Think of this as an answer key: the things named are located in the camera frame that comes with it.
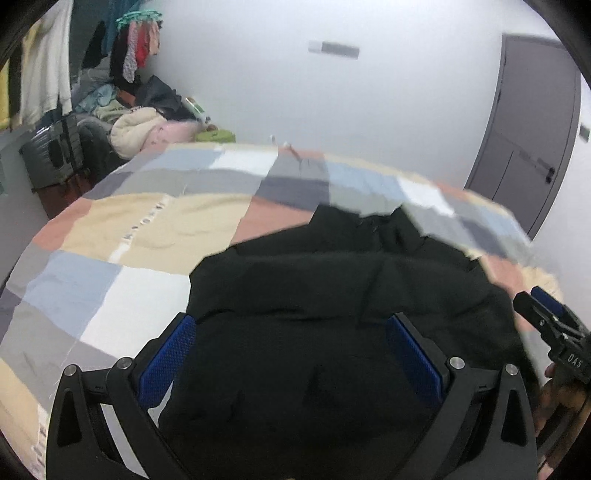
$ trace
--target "white towel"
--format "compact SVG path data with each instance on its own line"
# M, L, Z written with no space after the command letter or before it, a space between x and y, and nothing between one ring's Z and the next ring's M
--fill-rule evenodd
M59 0L41 18L21 75L22 123L36 124L61 104L62 113L72 111L70 93L70 19L73 0Z

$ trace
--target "door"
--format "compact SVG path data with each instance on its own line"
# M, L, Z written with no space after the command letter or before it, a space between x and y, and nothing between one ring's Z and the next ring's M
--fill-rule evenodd
M496 104L466 187L512 210L531 238L568 165L580 72L560 43L504 36Z

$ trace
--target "door frame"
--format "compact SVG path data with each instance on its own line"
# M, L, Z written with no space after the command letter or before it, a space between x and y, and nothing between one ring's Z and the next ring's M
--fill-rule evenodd
M478 165L482 159L482 155L484 153L486 143L488 142L488 139L491 135L492 123L495 119L496 107L499 103L497 99L499 98L499 94L501 92L501 83L502 83L502 79L503 79L503 73L505 70L506 43L507 43L507 40L509 40L509 39L529 41L529 42L538 43L538 44L542 44L542 45L548 45L550 47L560 48L564 51L567 51L566 48L564 47L564 45L562 45L562 43L559 42L559 40L552 40L550 38L533 37L530 35L512 35L512 34L503 33L502 41L501 41L501 62L500 62L500 67L499 67L499 76L496 81L495 96L493 97L495 100L492 104L491 114L488 119L488 124L486 125L486 130L484 133L484 137L482 138L482 143L480 144L480 149L478 150L478 155L476 156L476 161L474 162L474 165L472 166L472 170L470 171L470 175L468 176L468 179L466 180L466 184L464 185L465 189L469 189L470 185L472 184L472 180L474 180L474 176L476 175L476 170L478 169ZM527 234L529 235L529 237L531 239L533 239L535 237L535 234L538 233L538 230L540 230L542 223L544 223L544 220L546 219L546 216L548 215L548 212L550 211L550 208L552 207L552 204L554 203L554 199L556 198L556 195L558 194L558 190L560 190L560 186L562 185L564 175L566 174L567 167L569 166L570 157L573 154L574 141L577 138L577 132L579 129L579 120L580 120L580 109L581 109L581 75L579 74L575 77L575 83L574 83L573 118L572 118L570 129L569 129L569 137L566 141L566 146L564 148L562 160L560 161L560 165L558 166L558 169L556 172L556 178L554 180L554 183L552 184L552 188L550 189L550 192L548 194L548 198L546 198L546 200L542 206L542 209L540 210L540 213L536 217L535 222L532 225L530 231L527 232Z

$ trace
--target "green hanger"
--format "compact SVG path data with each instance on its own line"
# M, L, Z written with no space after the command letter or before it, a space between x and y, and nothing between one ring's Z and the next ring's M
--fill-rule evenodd
M121 28L123 28L126 25L129 25L129 23L133 21L156 21L160 20L161 18L162 14L159 11L153 9L127 12L126 14L117 19L117 30L121 30Z

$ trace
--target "patchwork bedspread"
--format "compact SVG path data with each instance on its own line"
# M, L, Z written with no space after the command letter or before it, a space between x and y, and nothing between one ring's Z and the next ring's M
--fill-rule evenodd
M317 152L249 145L170 145L112 173L33 239L0 297L0 427L44 478L51 405L63 368L108 368L158 336L189 296L189 273L229 245L307 223L319 204L361 214L403 205L425 234L480 258L516 292L554 278L503 207L415 174ZM539 335L516 317L538 371ZM108 422L112 409L106 410ZM141 471L122 440L128 466Z

